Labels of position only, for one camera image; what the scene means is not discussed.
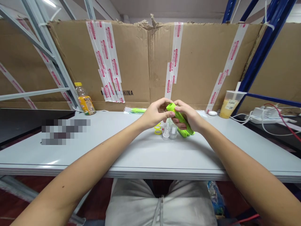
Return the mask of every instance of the red cable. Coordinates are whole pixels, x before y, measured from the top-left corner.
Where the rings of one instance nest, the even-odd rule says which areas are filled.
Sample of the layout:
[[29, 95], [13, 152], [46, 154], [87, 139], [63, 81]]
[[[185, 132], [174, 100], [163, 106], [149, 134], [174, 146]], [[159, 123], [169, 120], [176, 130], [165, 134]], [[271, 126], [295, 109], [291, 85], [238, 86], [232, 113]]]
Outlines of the red cable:
[[253, 216], [251, 216], [251, 217], [249, 217], [249, 218], [246, 218], [246, 219], [242, 219], [242, 220], [240, 220], [240, 221], [237, 221], [237, 222], [231, 224], [230, 226], [233, 226], [233, 225], [236, 225], [236, 224], [240, 224], [240, 223], [243, 223], [243, 222], [246, 222], [246, 221], [249, 221], [249, 220], [253, 220], [253, 219], [257, 218], [257, 217], [260, 217], [259, 214], [255, 214], [255, 215], [253, 215]]
[[279, 109], [275, 106], [275, 105], [273, 105], [273, 104], [270, 104], [270, 103], [267, 103], [267, 104], [264, 104], [264, 105], [272, 105], [277, 111], [278, 111], [278, 114], [279, 114], [279, 116], [280, 116], [280, 118], [282, 119], [282, 121], [283, 121], [283, 123], [286, 125], [286, 127], [290, 130], [290, 132], [301, 142], [301, 139], [300, 139], [300, 137], [298, 137], [297, 136], [297, 134], [295, 134], [295, 132], [285, 123], [285, 121], [284, 121], [284, 119], [283, 119], [283, 117], [282, 117], [282, 115], [281, 115], [281, 113], [280, 113], [280, 111], [279, 111]]

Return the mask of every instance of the green object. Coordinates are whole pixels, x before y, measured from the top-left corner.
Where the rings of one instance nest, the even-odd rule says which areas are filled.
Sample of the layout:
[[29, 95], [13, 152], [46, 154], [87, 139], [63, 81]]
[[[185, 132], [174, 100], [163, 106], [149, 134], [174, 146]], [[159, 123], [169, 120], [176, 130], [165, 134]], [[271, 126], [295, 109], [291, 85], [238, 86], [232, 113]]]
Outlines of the green object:
[[180, 123], [185, 123], [186, 128], [187, 128], [187, 132], [189, 135], [193, 135], [194, 131], [190, 128], [190, 125], [188, 124], [188, 122], [186, 121], [186, 119], [182, 116], [182, 114], [180, 112], [177, 112], [175, 110], [176, 105], [174, 103], [169, 104], [166, 109], [168, 111], [173, 111], [176, 114], [176, 118], [179, 119]]
[[187, 137], [187, 131], [186, 130], [180, 130], [179, 128], [178, 128], [178, 131], [179, 131], [179, 133], [182, 135], [182, 137], [184, 137], [184, 138], [186, 138]]
[[146, 109], [140, 109], [140, 108], [132, 108], [131, 112], [132, 113], [144, 113], [146, 111]]

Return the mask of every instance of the lap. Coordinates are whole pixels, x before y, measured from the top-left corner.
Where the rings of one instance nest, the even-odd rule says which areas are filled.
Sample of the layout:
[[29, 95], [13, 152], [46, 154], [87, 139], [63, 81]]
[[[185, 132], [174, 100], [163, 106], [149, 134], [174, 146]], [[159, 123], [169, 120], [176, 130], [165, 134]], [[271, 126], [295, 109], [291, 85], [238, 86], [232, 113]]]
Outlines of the lap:
[[106, 225], [217, 225], [205, 181], [174, 181], [156, 198], [143, 180], [114, 179]]

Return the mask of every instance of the packing tape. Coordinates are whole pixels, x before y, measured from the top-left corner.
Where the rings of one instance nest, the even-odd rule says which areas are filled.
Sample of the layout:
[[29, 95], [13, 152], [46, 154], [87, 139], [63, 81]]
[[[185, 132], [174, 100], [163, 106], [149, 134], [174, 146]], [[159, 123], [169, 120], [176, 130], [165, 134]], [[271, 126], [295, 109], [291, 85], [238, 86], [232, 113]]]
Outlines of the packing tape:
[[[10, 81], [10, 83], [18, 90], [19, 93], [25, 93], [24, 89], [20, 86], [20, 84], [13, 78], [13, 76], [8, 72], [8, 70], [0, 63], [0, 71], [4, 74], [4, 76]], [[32, 100], [29, 97], [24, 97], [29, 106], [32, 109], [38, 109]]]
[[172, 63], [167, 63], [167, 71], [166, 71], [166, 82], [165, 82], [165, 95], [164, 97], [167, 99], [171, 99], [172, 97], [172, 81], [173, 81], [173, 74], [172, 71]]
[[177, 83], [179, 59], [183, 35], [183, 23], [175, 22], [172, 41], [172, 83]]
[[215, 104], [216, 98], [219, 94], [219, 91], [225, 81], [226, 76], [229, 76], [233, 67], [233, 64], [235, 62], [238, 50], [240, 48], [241, 42], [244, 39], [245, 33], [248, 29], [248, 24], [239, 24], [236, 35], [234, 37], [232, 47], [230, 49], [225, 68], [222, 73], [219, 74], [215, 86], [213, 88], [211, 97], [209, 99], [207, 108], [206, 108], [206, 113], [211, 111], [213, 109], [213, 106]]
[[183, 35], [183, 23], [175, 22], [172, 40], [172, 61], [167, 63], [166, 83], [165, 83], [165, 98], [172, 97], [172, 84], [177, 83], [177, 75], [179, 68], [179, 59], [181, 51]]
[[103, 21], [87, 21], [86, 24], [99, 66], [103, 94], [105, 96], [104, 91], [107, 94], [105, 101], [124, 103], [112, 24]]
[[[25, 20], [23, 20], [23, 19], [17, 19], [17, 20], [31, 35], [34, 36], [34, 33], [29, 28], [29, 26], [25, 22]], [[37, 50], [37, 52], [41, 56], [42, 60], [44, 61], [45, 65], [46, 65], [48, 71], [50, 72], [50, 75], [52, 76], [54, 82], [56, 83], [57, 87], [64, 88], [63, 82], [62, 82], [62, 80], [59, 76], [59, 73], [57, 72], [53, 62], [51, 60], [49, 60], [48, 57], [45, 56], [45, 54], [43, 54], [37, 47], [35, 47], [35, 49]], [[64, 99], [67, 101], [70, 109], [73, 110], [73, 104], [71, 102], [71, 98], [70, 98], [69, 94], [65, 91], [61, 91], [61, 94], [63, 95]]]

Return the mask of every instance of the cardboard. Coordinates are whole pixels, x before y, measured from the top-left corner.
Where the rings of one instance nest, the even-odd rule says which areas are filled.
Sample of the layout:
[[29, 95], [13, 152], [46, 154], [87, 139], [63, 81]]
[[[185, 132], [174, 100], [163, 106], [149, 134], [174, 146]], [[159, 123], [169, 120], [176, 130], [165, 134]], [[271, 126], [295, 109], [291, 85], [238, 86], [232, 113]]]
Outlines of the cardboard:
[[[301, 24], [285, 23], [249, 93], [301, 102]], [[270, 101], [246, 97], [239, 113]]]
[[[0, 19], [0, 30], [0, 62], [25, 92], [56, 89], [57, 85], [33, 44], [8, 21]], [[15, 93], [18, 91], [0, 71], [0, 95]], [[70, 109], [61, 93], [32, 96], [30, 99], [40, 109]], [[0, 101], [0, 107], [30, 108], [23, 98]]]
[[[145, 22], [124, 24], [111, 21], [119, 61], [125, 103], [105, 102], [98, 64], [88, 34], [86, 21], [55, 21], [50, 33], [73, 82], [82, 82], [97, 110], [146, 108], [164, 97], [167, 63], [172, 59], [174, 24], [153, 26]], [[241, 43], [232, 72], [226, 77], [214, 110], [226, 90], [234, 90], [259, 37], [262, 25], [250, 24]], [[195, 109], [205, 110], [219, 73], [223, 71], [238, 24], [185, 23], [177, 83], [172, 100], [181, 99]]]

